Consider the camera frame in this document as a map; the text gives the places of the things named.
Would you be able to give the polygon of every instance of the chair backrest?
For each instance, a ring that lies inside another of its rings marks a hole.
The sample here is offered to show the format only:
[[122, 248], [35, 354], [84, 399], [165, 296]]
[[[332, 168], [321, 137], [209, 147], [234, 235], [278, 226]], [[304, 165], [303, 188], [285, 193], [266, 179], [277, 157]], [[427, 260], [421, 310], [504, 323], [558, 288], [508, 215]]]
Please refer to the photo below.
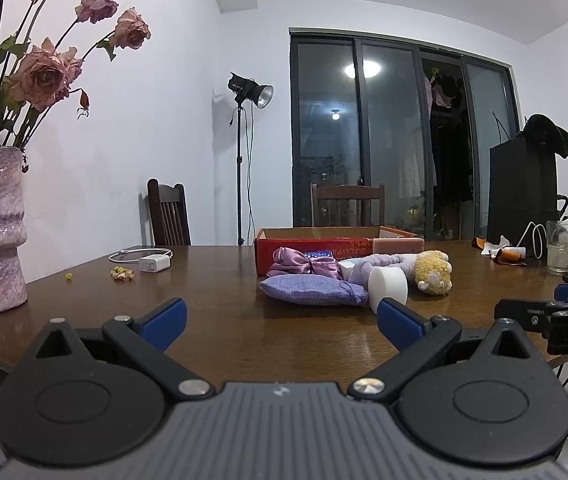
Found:
[[[320, 200], [326, 206], [320, 208]], [[379, 200], [378, 224], [371, 223], [371, 200]], [[347, 226], [353, 223], [357, 226], [384, 225], [384, 184], [379, 187], [317, 187], [317, 184], [311, 184], [311, 213], [313, 227]]]
[[184, 186], [148, 181], [148, 207], [155, 245], [190, 245], [189, 219], [186, 216]]

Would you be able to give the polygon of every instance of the table top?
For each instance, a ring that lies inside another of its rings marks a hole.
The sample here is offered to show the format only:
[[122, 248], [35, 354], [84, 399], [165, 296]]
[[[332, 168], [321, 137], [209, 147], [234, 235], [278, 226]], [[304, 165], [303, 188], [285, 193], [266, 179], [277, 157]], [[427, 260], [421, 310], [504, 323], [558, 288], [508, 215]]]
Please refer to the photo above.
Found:
[[[501, 298], [550, 300], [560, 282], [539, 262], [500, 266], [469, 242], [432, 242], [427, 248], [449, 254], [453, 288], [443, 297], [414, 288], [408, 305], [426, 318], [445, 314], [468, 328], [489, 327]], [[104, 257], [29, 283], [29, 301], [0, 314], [0, 369], [10, 370], [53, 317], [76, 328], [99, 327], [118, 314], [141, 317], [172, 297], [186, 301], [188, 324], [166, 353], [218, 387], [228, 380], [334, 380], [345, 388], [397, 353], [378, 332], [368, 306], [298, 306], [268, 298], [257, 287], [252, 247], [173, 251], [169, 269], [136, 272], [131, 282], [114, 281], [114, 264]], [[136, 264], [129, 267], [137, 270]], [[65, 280], [66, 272], [72, 281]], [[550, 361], [546, 342], [538, 334], [530, 337]]]

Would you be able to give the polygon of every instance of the tripod pole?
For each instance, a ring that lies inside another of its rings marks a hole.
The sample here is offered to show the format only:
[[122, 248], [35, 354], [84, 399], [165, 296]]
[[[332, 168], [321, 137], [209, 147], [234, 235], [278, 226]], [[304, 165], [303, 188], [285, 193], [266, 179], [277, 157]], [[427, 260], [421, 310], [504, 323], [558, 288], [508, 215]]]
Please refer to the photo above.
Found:
[[242, 105], [237, 105], [237, 245], [242, 246]]

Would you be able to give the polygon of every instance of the light stand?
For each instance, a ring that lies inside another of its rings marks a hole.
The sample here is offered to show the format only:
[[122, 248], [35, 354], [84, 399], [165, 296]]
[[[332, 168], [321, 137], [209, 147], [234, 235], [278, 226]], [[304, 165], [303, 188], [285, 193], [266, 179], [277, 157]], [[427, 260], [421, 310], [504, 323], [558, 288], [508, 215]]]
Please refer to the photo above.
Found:
[[231, 72], [228, 88], [235, 92], [237, 103], [237, 245], [244, 244], [242, 238], [242, 103], [250, 99], [258, 108], [264, 108], [273, 98], [273, 87], [258, 85], [253, 79], [245, 79]]

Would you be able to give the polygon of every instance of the black paper bag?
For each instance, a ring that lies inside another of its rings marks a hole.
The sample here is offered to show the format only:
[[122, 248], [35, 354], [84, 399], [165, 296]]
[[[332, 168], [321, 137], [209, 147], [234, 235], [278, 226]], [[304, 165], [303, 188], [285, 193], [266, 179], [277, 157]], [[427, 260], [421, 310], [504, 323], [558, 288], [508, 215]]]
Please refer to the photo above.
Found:
[[[500, 235], [504, 235], [515, 246], [529, 222], [546, 228], [548, 220], [558, 219], [555, 153], [544, 144], [517, 137], [491, 148], [490, 175], [487, 229], [490, 243], [499, 243]], [[531, 231], [532, 228], [522, 240], [527, 255], [533, 253]], [[543, 236], [542, 249], [546, 253]]]

